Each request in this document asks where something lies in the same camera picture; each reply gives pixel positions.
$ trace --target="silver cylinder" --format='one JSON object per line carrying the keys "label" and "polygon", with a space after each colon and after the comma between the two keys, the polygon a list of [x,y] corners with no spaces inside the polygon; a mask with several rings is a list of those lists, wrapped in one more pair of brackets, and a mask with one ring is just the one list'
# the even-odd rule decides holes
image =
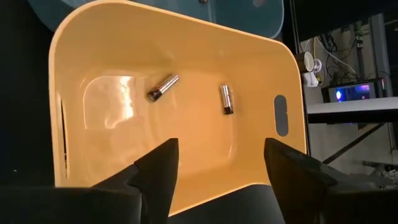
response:
{"label": "silver cylinder", "polygon": [[165,80],[163,80],[160,84],[156,85],[155,88],[151,89],[151,91],[148,92],[148,98],[153,102],[157,101],[157,99],[159,99],[163,95],[163,93],[165,93],[179,79],[180,77],[176,74],[169,75]]}
{"label": "silver cylinder", "polygon": [[221,86],[221,99],[223,101],[224,114],[233,114],[231,93],[229,92],[228,85]]}

